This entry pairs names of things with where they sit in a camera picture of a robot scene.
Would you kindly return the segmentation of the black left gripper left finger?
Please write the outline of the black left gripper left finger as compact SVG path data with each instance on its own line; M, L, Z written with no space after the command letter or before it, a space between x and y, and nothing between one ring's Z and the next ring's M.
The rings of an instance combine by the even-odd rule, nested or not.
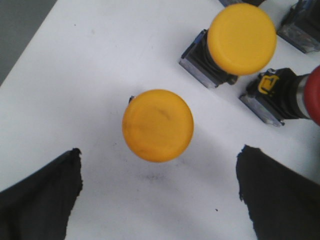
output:
M35 173L1 191L2 240L63 240L83 189L81 151L66 151Z

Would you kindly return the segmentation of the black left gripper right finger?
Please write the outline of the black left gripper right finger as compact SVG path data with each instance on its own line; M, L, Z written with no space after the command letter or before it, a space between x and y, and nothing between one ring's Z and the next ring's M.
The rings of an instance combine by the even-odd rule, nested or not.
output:
M237 155L235 170L257 239L320 238L319 184L249 145Z

